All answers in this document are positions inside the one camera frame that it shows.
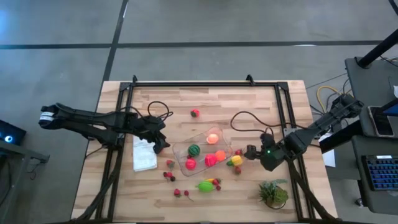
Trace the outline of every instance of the gray floor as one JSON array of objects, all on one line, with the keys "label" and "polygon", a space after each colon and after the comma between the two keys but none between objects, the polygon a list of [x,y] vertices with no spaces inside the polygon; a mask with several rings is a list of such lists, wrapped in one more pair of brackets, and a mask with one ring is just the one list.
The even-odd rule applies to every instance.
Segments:
[{"label": "gray floor", "polygon": [[[110,43],[122,0],[0,2],[0,44]],[[130,0],[119,42],[382,40],[398,17],[388,1],[374,0]],[[344,59],[371,45],[118,49],[110,80],[301,79],[312,86],[345,73]],[[15,223],[70,218],[87,141],[69,131],[47,131],[37,122],[42,105],[61,102],[95,110],[108,49],[0,50],[0,119],[27,130],[24,145],[49,153],[34,181],[26,176]],[[385,56],[398,55],[397,48]],[[341,89],[345,75],[322,85]],[[308,89],[320,108],[316,90]],[[330,94],[323,90],[325,102]],[[357,208],[358,188],[330,179],[339,217],[395,223],[394,216]]]}]

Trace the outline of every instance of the keyboard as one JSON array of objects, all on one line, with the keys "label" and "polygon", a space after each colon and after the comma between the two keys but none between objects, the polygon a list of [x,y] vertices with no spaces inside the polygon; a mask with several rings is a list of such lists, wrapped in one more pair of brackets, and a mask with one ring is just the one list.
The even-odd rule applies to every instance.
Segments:
[{"label": "keyboard", "polygon": [[371,190],[398,190],[398,156],[362,156]]}]

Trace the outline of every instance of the yellow fruit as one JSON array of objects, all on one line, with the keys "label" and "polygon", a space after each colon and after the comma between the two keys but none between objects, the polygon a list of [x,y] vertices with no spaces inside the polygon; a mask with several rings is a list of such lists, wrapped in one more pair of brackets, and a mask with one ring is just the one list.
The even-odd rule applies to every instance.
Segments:
[{"label": "yellow fruit", "polygon": [[233,156],[231,158],[232,163],[234,166],[240,166],[243,163],[242,157],[241,156]]}]

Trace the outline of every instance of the black pole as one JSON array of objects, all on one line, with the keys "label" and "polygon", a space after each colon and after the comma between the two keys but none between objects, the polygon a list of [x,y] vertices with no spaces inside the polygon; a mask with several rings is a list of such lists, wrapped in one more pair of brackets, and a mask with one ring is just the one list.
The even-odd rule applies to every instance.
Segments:
[{"label": "black pole", "polygon": [[365,57],[361,58],[357,63],[361,68],[367,68],[374,60],[388,51],[392,46],[398,42],[398,29],[390,36],[383,40],[379,45],[373,48]]}]

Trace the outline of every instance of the wooden tabletop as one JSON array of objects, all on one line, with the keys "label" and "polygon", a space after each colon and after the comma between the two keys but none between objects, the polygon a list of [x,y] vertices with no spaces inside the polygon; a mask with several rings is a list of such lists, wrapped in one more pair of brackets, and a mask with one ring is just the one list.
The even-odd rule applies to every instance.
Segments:
[{"label": "wooden tabletop", "polygon": [[[297,124],[308,126],[312,123],[312,113],[308,103],[304,82],[287,81],[294,107]],[[98,112],[114,111],[120,82],[105,82],[98,103]],[[147,114],[151,101],[166,103],[174,115],[165,121],[162,130],[167,142],[172,146],[203,133],[213,126],[223,130],[225,140],[236,149],[246,148],[247,144],[260,146],[256,132],[237,132],[231,129],[229,121],[238,111],[254,113],[261,121],[279,124],[279,114],[273,87],[142,87],[134,88],[132,105],[142,114]],[[289,120],[284,102],[286,120]],[[190,111],[200,110],[199,118],[192,118]],[[153,115],[165,112],[162,105],[151,106]],[[235,126],[241,129],[264,129],[247,114],[239,115]],[[273,128],[275,140],[282,137],[281,128]],[[292,188],[287,163],[282,163],[274,171],[266,171],[259,161],[245,160],[242,174],[234,175],[231,168],[222,162],[201,173],[184,176],[178,164],[173,173],[175,182],[167,182],[163,172],[168,171],[166,160],[175,160],[172,146],[165,148],[157,156],[157,169],[134,172],[132,169],[132,136],[127,135],[118,196],[114,212],[114,222],[294,222],[295,213]],[[87,153],[99,148],[98,142],[91,142]],[[333,216],[337,216],[330,184],[317,147],[308,147],[303,155],[310,182],[310,188],[320,203]],[[98,193],[103,175],[106,150],[92,154],[86,159],[76,195],[72,218],[82,214]],[[195,186],[202,180],[220,178],[221,191],[199,192]],[[280,185],[288,191],[289,199],[281,210],[272,210],[259,201],[259,184],[264,180],[286,179],[288,184]],[[186,197],[176,198],[174,189],[189,190],[190,201]],[[303,193],[300,194],[305,217],[307,211]]]}]

